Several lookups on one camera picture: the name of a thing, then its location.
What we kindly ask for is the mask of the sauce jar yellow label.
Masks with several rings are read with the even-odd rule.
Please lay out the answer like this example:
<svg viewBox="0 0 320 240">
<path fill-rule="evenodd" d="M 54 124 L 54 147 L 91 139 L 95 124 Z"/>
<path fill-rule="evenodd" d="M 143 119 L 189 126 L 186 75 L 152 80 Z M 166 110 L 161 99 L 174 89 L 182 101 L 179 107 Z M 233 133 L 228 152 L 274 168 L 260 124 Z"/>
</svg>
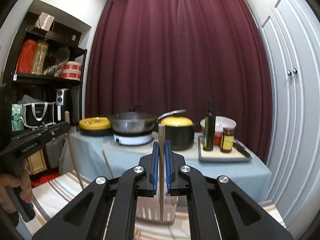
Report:
<svg viewBox="0 0 320 240">
<path fill-rule="evenodd" d="M 223 153 L 231 152 L 234 141 L 234 129 L 225 127 L 221 135 L 220 151 Z"/>
</svg>

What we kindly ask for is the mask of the black white tote bag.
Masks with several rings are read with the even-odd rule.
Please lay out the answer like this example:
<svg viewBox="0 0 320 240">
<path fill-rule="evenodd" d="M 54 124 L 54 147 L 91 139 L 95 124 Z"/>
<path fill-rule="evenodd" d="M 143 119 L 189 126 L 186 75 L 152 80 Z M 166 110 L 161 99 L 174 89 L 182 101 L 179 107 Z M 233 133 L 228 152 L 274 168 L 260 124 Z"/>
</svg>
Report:
<svg viewBox="0 0 320 240">
<path fill-rule="evenodd" d="M 54 102 L 46 102 L 24 95 L 18 102 L 22 106 L 20 119 L 27 128 L 39 128 L 55 124 Z"/>
</svg>

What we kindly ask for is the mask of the white perforated utensil caddy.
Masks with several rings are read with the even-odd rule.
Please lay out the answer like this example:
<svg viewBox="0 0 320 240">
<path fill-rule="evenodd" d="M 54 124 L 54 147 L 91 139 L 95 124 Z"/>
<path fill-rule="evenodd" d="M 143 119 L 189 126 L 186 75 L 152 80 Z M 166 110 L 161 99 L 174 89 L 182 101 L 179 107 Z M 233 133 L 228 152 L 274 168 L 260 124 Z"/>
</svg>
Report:
<svg viewBox="0 0 320 240">
<path fill-rule="evenodd" d="M 163 206 L 163 223 L 172 224 L 176 218 L 178 197 L 165 196 Z M 160 204 L 158 196 L 153 198 L 138 197 L 136 218 L 149 223 L 160 223 Z"/>
</svg>

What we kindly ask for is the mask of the green white packet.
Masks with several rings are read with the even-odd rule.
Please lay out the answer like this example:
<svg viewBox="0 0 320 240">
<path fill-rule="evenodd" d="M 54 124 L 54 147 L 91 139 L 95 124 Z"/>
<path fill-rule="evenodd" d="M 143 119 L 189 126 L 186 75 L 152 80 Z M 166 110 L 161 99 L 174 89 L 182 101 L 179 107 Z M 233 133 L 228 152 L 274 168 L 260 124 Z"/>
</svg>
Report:
<svg viewBox="0 0 320 240">
<path fill-rule="evenodd" d="M 13 132 L 24 130 L 24 123 L 21 117 L 22 107 L 19 104 L 11 105 L 11 127 Z"/>
</svg>

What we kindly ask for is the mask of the wooden chopstick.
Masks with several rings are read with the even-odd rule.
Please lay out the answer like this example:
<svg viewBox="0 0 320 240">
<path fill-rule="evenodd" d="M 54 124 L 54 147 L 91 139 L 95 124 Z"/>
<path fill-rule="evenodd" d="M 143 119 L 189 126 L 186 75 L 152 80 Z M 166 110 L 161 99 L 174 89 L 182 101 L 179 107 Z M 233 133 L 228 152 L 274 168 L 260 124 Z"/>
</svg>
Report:
<svg viewBox="0 0 320 240">
<path fill-rule="evenodd" d="M 160 222 L 164 222 L 164 142 L 165 142 L 165 125 L 158 125 L 158 140 L 159 140 L 159 208 L 160 208 Z"/>
</svg>

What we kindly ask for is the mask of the black shelf unit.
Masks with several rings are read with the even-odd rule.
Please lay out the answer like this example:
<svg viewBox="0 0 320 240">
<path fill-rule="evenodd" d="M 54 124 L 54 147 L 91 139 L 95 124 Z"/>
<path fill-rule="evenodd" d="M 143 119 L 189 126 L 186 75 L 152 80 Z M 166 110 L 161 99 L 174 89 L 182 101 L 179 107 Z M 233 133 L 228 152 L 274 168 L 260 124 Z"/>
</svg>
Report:
<svg viewBox="0 0 320 240">
<path fill-rule="evenodd" d="M 88 50 L 79 47 L 82 32 L 57 21 L 54 21 L 52 30 L 46 32 L 35 27 L 37 18 L 38 14 L 27 12 L 14 37 L 5 64 L 3 77 L 3 83 L 7 85 L 7 95 L 12 103 L 20 101 L 24 95 L 46 102 L 55 102 L 57 90 L 68 88 L 71 91 L 73 99 L 72 117 L 74 122 L 78 124 L 82 118 L 80 110 L 82 107 L 82 77 L 78 81 L 16 71 L 18 56 L 23 44 L 27 40 L 35 42 L 43 40 L 48 43 L 44 68 L 52 66 L 55 63 L 56 52 L 60 48 L 65 47 L 70 51 L 69 61 L 80 60 L 81 66 L 85 66 Z"/>
</svg>

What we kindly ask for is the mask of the red white round tin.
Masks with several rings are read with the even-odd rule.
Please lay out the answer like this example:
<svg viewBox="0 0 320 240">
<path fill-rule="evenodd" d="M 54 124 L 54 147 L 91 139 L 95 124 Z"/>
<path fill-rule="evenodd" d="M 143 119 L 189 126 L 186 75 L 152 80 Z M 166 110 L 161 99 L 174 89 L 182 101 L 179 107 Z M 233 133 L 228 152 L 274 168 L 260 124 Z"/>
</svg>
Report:
<svg viewBox="0 0 320 240">
<path fill-rule="evenodd" d="M 63 69 L 60 73 L 60 77 L 68 80 L 81 80 L 81 71 L 82 66 L 81 63 L 75 61 L 68 61 L 63 66 Z"/>
</svg>

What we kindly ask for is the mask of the red container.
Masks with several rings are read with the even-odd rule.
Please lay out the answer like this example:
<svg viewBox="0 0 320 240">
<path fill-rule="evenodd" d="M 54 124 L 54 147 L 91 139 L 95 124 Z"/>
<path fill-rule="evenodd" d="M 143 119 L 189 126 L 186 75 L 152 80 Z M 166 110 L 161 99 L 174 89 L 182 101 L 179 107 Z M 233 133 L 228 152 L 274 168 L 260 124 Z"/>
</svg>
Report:
<svg viewBox="0 0 320 240">
<path fill-rule="evenodd" d="M 205 142 L 205 140 L 206 140 L 205 131 L 202 130 L 201 133 L 203 134 L 202 141 Z M 214 146 L 220 146 L 220 144 L 221 144 L 221 136 L 222 136 L 222 132 L 221 131 L 215 131 L 214 143 L 213 143 Z"/>
</svg>

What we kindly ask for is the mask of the chopstick in caddy left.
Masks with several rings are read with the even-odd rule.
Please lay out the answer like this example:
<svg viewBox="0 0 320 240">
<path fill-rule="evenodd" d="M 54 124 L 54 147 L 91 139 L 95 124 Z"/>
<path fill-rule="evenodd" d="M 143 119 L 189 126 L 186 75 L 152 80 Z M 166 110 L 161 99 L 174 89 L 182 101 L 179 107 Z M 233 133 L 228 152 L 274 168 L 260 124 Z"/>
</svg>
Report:
<svg viewBox="0 0 320 240">
<path fill-rule="evenodd" d="M 64 116 L 65 116 L 65 122 L 67 122 L 69 125 L 71 125 L 69 111 L 65 111 Z M 83 182 L 81 180 L 81 176 L 80 176 L 80 173 L 78 171 L 78 166 L 77 166 L 76 159 L 75 159 L 74 148 L 73 148 L 72 137 L 71 137 L 71 128 L 67 132 L 67 140 L 68 140 L 68 146 L 69 146 L 69 151 L 70 151 L 70 155 L 71 155 L 72 164 L 73 164 L 74 170 L 76 172 L 76 177 L 77 177 L 77 179 L 79 181 L 79 184 L 80 184 L 82 190 L 84 190 L 85 187 L 84 187 L 84 184 L 83 184 Z"/>
</svg>

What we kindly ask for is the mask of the white bowl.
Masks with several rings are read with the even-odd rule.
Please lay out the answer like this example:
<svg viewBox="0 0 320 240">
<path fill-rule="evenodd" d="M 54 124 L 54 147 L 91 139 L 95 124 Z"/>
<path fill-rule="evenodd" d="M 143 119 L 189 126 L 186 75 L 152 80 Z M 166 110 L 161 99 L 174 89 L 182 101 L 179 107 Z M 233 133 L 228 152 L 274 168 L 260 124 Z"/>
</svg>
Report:
<svg viewBox="0 0 320 240">
<path fill-rule="evenodd" d="M 213 129 L 213 125 L 209 123 L 208 116 L 205 116 L 205 118 L 200 121 L 200 125 L 205 132 L 211 131 Z M 227 118 L 225 116 L 216 116 L 215 131 L 222 132 L 225 127 L 235 129 L 236 122 L 233 119 Z"/>
</svg>

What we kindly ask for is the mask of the black air fryer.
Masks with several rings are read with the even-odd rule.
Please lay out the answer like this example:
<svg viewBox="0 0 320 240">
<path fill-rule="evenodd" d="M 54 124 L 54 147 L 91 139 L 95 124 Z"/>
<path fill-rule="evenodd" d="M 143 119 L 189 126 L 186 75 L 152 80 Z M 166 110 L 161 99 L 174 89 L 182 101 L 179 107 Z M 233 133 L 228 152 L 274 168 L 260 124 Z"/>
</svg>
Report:
<svg viewBox="0 0 320 240">
<path fill-rule="evenodd" d="M 54 110 L 55 122 L 65 120 L 65 112 L 69 112 L 70 123 L 73 122 L 73 99 L 71 90 L 61 88 L 56 91 L 56 104 Z"/>
</svg>

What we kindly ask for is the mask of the grey tray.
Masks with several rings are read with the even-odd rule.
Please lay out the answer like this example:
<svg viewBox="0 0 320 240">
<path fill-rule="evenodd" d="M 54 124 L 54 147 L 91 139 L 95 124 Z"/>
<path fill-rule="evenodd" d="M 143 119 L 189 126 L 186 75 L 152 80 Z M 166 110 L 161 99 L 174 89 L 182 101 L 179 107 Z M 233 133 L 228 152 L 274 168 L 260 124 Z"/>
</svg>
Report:
<svg viewBox="0 0 320 240">
<path fill-rule="evenodd" d="M 252 160 L 251 153 L 236 139 L 233 141 L 233 148 L 229 153 L 220 151 L 219 146 L 214 146 L 212 151 L 203 149 L 203 139 L 201 135 L 197 139 L 199 161 L 203 163 L 247 163 Z"/>
</svg>

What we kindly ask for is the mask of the maroon curtain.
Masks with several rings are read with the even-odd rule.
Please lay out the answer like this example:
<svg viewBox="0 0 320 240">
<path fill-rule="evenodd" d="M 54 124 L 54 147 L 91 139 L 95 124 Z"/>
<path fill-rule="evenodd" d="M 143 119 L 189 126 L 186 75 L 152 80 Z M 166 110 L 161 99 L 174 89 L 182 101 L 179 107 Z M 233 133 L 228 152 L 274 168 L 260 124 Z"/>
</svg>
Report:
<svg viewBox="0 0 320 240">
<path fill-rule="evenodd" d="M 272 86 L 259 30 L 244 0 L 107 0 L 92 44 L 85 115 L 137 106 L 236 121 L 235 136 L 266 161 Z"/>
</svg>

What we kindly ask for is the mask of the light blue tablecloth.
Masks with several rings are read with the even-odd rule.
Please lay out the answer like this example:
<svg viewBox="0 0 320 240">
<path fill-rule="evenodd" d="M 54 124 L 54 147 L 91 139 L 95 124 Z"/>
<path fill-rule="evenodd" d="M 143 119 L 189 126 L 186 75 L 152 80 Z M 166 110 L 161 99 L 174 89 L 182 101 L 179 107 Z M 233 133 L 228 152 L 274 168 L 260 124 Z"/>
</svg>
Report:
<svg viewBox="0 0 320 240">
<path fill-rule="evenodd" d="M 126 170 L 138 165 L 141 156 L 152 152 L 153 142 L 140 146 L 118 145 L 112 136 L 90 137 L 79 132 L 72 133 L 72 144 L 79 173 L 93 180 L 99 176 L 108 179 L 121 176 Z M 198 169 L 204 176 L 217 178 L 225 175 L 256 202 L 266 198 L 272 173 L 255 155 L 247 163 L 203 163 L 199 161 L 197 143 L 181 151 L 185 163 Z M 69 146 L 63 147 L 59 172 L 74 170 Z"/>
</svg>

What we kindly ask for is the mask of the striped tablecloth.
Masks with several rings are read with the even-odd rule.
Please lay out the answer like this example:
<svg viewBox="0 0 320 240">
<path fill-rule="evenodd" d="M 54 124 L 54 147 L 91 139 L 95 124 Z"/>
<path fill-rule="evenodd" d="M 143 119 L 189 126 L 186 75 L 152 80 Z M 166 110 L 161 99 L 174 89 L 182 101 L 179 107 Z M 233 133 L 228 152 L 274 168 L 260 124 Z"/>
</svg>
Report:
<svg viewBox="0 0 320 240">
<path fill-rule="evenodd" d="M 91 183 L 35 239 L 133 239 L 145 172 L 126 171 L 114 183 Z M 180 166 L 173 193 L 187 198 L 192 239 L 291 239 L 291 234 L 232 181 Z"/>
</svg>

